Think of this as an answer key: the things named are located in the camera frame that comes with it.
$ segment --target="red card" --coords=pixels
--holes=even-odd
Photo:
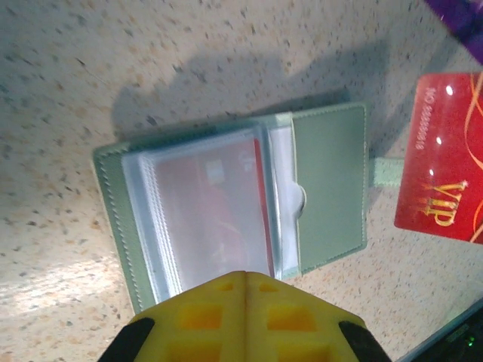
[[[267,272],[272,274],[257,139],[161,161],[156,165],[156,179],[186,286],[206,281],[206,265],[214,273],[210,278],[232,270],[262,270],[260,266],[267,263]]]
[[[483,244],[483,72],[418,81],[395,226]]]

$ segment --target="wallet flap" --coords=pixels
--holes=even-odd
[[[302,273],[363,249],[368,188],[367,115],[350,103],[293,114]]]

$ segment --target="gold ribbon design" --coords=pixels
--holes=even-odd
[[[469,155],[471,156],[473,161],[481,168],[481,170],[483,170],[483,161],[479,160],[473,154],[473,152],[471,152],[471,149],[469,149],[469,145],[468,145],[469,122],[471,121],[471,116],[472,116],[475,108],[477,108],[480,115],[483,117],[483,109],[481,108],[481,105],[478,102],[478,98],[479,98],[481,89],[483,88],[483,72],[479,73],[478,80],[476,81],[476,85],[475,85],[475,81],[474,81],[472,75],[470,75],[470,77],[469,77],[469,82],[470,82],[470,85],[471,85],[472,99],[471,99],[471,103],[469,104],[469,107],[468,107],[468,113],[466,113],[466,120],[465,120],[465,127],[464,127],[465,143],[466,143],[466,149],[468,150]],[[478,214],[479,214],[482,207],[483,207],[483,200],[481,201],[480,205],[477,207],[475,215],[473,217],[473,231],[475,233],[473,234],[471,239],[469,239],[470,243],[474,243],[476,241],[476,239],[480,235],[483,234],[483,222],[481,223],[481,225],[478,228],[476,228],[476,220],[478,218]]]

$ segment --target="red vip card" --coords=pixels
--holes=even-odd
[[[418,81],[395,226],[483,244],[483,72]]]

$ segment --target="wallet stitching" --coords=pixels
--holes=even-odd
[[[334,260],[336,258],[338,258],[339,256],[342,256],[344,254],[348,254],[348,253],[351,253],[352,251],[360,248],[363,243],[364,243],[364,239],[365,239],[365,229],[366,229],[366,226],[365,226],[365,200],[366,200],[366,194],[365,194],[365,190],[367,188],[367,152],[368,152],[368,145],[367,145],[367,140],[366,140],[366,133],[367,133],[367,111],[366,111],[366,108],[364,106],[361,106],[361,105],[351,105],[351,106],[342,106],[342,107],[338,107],[337,109],[330,109],[330,110],[318,110],[318,111],[315,111],[315,112],[309,112],[307,113],[306,115],[301,115],[300,117],[296,117],[296,119],[301,119],[301,118],[307,118],[307,117],[312,117],[312,116],[317,116],[317,115],[324,115],[324,114],[328,114],[328,113],[334,113],[334,112],[339,112],[339,111],[346,111],[348,109],[356,109],[356,108],[362,108],[362,110],[364,111],[364,154],[363,154],[363,180],[362,180],[362,206],[361,206],[361,210],[362,210],[362,214],[361,214],[361,220],[362,220],[362,223],[361,223],[361,236],[362,236],[362,242],[357,245],[356,247],[353,247],[352,249],[349,249],[349,250],[346,250],[340,254],[337,254],[335,256],[333,256],[332,258],[326,260],[325,262],[322,262],[322,263],[319,263],[319,264],[315,264],[313,266],[310,266],[308,268],[305,268],[302,270],[302,274],[305,274],[307,272],[310,272],[314,269],[317,269],[323,265],[326,265],[328,262],[330,262],[331,260]]]
[[[177,140],[182,140],[183,138],[185,138],[185,137],[178,137]],[[113,155],[123,155],[124,153],[126,153],[128,151],[136,151],[138,149],[145,149],[146,147],[154,146],[155,144],[156,144],[156,142],[153,142],[153,143],[149,143],[147,145],[133,147],[131,149],[128,149],[127,146],[124,146],[124,147],[122,147],[120,149],[116,149],[116,150],[106,150],[105,152],[102,152],[99,155],[94,156],[94,159],[98,159],[99,163],[100,163],[100,170],[103,173],[102,177],[103,177],[103,180],[104,180],[104,185],[106,186],[106,189],[107,189],[107,193],[108,193],[107,196],[108,196],[109,204],[111,205],[112,213],[114,214],[115,227],[116,227],[116,229],[119,233],[119,236],[120,236],[122,249],[124,251],[126,260],[128,262],[129,274],[131,275],[131,279],[132,279],[132,282],[133,282],[134,294],[136,295],[136,300],[137,300],[137,303],[138,303],[139,308],[141,310],[143,309],[143,303],[141,302],[139,287],[137,286],[136,277],[134,276],[132,261],[131,261],[131,258],[129,257],[128,245],[125,241],[124,233],[122,231],[122,227],[121,227],[120,222],[119,222],[119,215],[118,215],[117,208],[115,206],[114,197],[112,196],[110,183],[109,183],[109,180],[107,179],[107,175],[106,175],[107,172],[106,172],[106,166],[104,164],[104,159],[108,158],[110,156],[113,156]]]
[[[114,214],[115,227],[117,228],[117,231],[119,233],[122,248],[123,248],[127,263],[128,263],[129,274],[131,275],[131,279],[132,279],[132,282],[133,282],[134,293],[136,294],[136,300],[137,300],[137,303],[138,303],[140,309],[142,310],[143,309],[143,303],[141,302],[139,287],[137,286],[136,277],[134,276],[133,265],[132,265],[131,257],[129,256],[129,249],[128,249],[128,246],[127,246],[126,241],[125,241],[124,232],[122,231],[122,228],[121,228],[121,223],[119,222],[118,211],[117,211],[117,208],[115,206],[114,197],[112,196],[112,191],[111,191],[111,185],[110,185],[110,182],[107,179],[107,175],[106,175],[106,166],[105,166],[104,161],[103,161],[103,159],[105,157],[109,156],[109,155],[115,155],[115,154],[121,154],[121,153],[123,153],[123,152],[122,151],[107,152],[105,155],[103,155],[103,157],[99,158],[100,170],[103,172],[104,185],[106,185],[106,189],[107,189],[107,198],[109,200],[109,203],[110,203],[111,208],[112,208],[112,212]]]

